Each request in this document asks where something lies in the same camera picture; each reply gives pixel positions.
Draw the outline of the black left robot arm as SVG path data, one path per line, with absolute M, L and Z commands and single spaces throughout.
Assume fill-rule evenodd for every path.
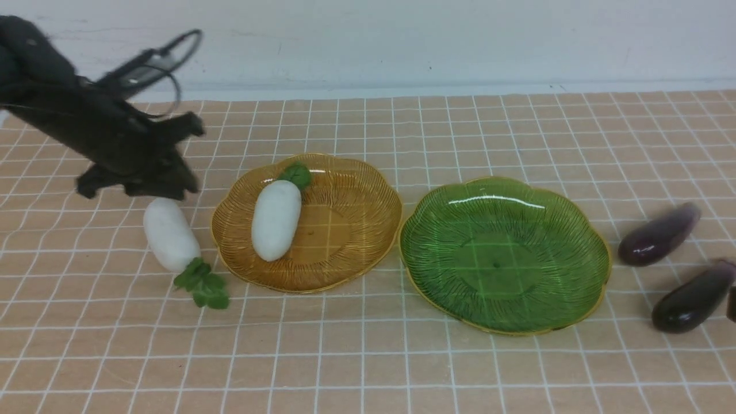
M 2 109 L 89 160 L 76 179 L 78 194 L 92 199 L 121 185 L 130 197 L 184 200 L 200 190 L 177 145 L 205 134 L 202 119 L 191 111 L 150 114 L 128 101 L 169 78 L 180 102 L 173 73 L 199 49 L 200 29 L 146 49 L 95 81 L 77 74 L 31 21 L 2 16 L 1 32 Z

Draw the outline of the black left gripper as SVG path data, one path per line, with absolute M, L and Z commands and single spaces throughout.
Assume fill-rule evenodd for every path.
M 36 92 L 35 128 L 90 161 L 76 179 L 87 199 L 121 185 L 130 197 L 183 200 L 200 190 L 199 180 L 179 152 L 191 136 L 203 136 L 204 123 L 189 111 L 168 120 L 152 120 L 119 99 L 90 89 Z

